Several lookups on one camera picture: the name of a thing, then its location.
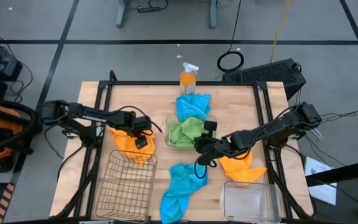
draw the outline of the white paper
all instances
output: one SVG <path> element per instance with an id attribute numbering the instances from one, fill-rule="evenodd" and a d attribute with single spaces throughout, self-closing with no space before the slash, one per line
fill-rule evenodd
<path id="1" fill-rule="evenodd" d="M 305 175 L 317 174 L 319 172 L 324 172 L 327 170 L 331 170 L 332 167 L 329 165 L 323 164 L 315 159 L 310 157 L 306 158 L 306 168 Z M 331 183 L 331 185 L 336 187 L 337 183 Z M 320 185 L 309 187 L 310 195 L 318 200 L 322 200 L 324 202 L 330 203 L 331 205 L 336 204 L 336 188 L 331 187 L 329 185 Z"/>

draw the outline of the orange spray bottle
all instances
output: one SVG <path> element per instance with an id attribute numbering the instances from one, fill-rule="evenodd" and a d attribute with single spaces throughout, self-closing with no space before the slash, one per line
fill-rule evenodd
<path id="1" fill-rule="evenodd" d="M 185 70 L 180 74 L 180 93 L 193 94 L 196 88 L 196 76 L 198 66 L 190 63 L 183 63 Z"/>

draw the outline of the gray floor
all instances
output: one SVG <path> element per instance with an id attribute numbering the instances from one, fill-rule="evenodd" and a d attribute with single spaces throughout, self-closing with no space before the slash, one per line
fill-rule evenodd
<path id="1" fill-rule="evenodd" d="M 153 0 L 164 5 L 162 0 Z M 230 39 L 236 19 L 238 0 L 225 0 L 218 8 L 218 26 L 209 29 L 208 4 L 197 0 L 169 0 L 161 12 L 126 12 L 124 27 L 117 29 L 116 1 L 80 0 L 67 39 Z M 272 40 L 286 0 L 242 1 L 236 39 Z M 358 26 L 358 0 L 346 0 Z M 70 13 L 73 0 L 0 0 L 0 36 L 4 39 L 58 40 Z M 357 40 L 338 0 L 293 1 L 279 36 L 280 40 Z M 220 80 L 218 57 L 228 45 L 64 45 L 53 76 L 47 100 L 76 101 L 81 82 L 105 80 L 113 69 L 120 80 L 178 80 L 183 62 L 200 66 L 199 80 Z M 57 45 L 11 45 L 16 57 L 27 64 L 34 80 L 24 92 L 23 104 L 36 107 L 49 73 Z M 268 63 L 271 45 L 234 45 L 245 57 L 244 68 Z M 275 60 L 293 58 L 300 62 L 307 84 L 301 99 L 323 113 L 344 113 L 358 109 L 358 45 L 279 45 Z M 235 65 L 236 58 L 224 61 Z M 20 80 L 29 81 L 23 70 Z M 358 117 L 343 118 L 319 127 L 323 141 L 319 148 L 344 164 L 358 162 Z M 49 133 L 60 154 L 66 139 L 58 128 Z M 305 140 L 301 152 L 319 159 Z M 47 218 L 56 187 L 56 174 L 62 160 L 37 136 L 33 155 L 25 160 L 5 222 Z M 319 153 L 333 167 L 336 161 Z M 11 174 L 0 174 L 0 182 Z M 341 182 L 344 190 L 358 198 L 358 183 Z M 337 221 L 357 223 L 358 204 L 338 192 L 337 206 L 317 202 L 319 213 Z"/>

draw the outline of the orange liquid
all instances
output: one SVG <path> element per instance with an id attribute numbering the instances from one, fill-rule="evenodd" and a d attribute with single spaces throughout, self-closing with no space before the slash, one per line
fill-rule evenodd
<path id="1" fill-rule="evenodd" d="M 194 72 L 180 74 L 180 93 L 193 94 L 196 85 L 196 74 Z"/>

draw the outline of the table leg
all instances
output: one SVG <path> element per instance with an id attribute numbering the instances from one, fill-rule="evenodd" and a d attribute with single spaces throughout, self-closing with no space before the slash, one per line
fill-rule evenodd
<path id="1" fill-rule="evenodd" d="M 211 5 L 209 6 L 209 19 L 211 20 L 209 28 L 211 29 L 215 29 L 216 27 L 216 4 L 217 0 L 211 0 Z"/>
<path id="2" fill-rule="evenodd" d="M 124 13 L 125 13 L 125 0 L 118 0 L 118 4 L 119 6 L 118 6 L 116 25 L 118 28 L 121 28 L 124 20 Z"/>

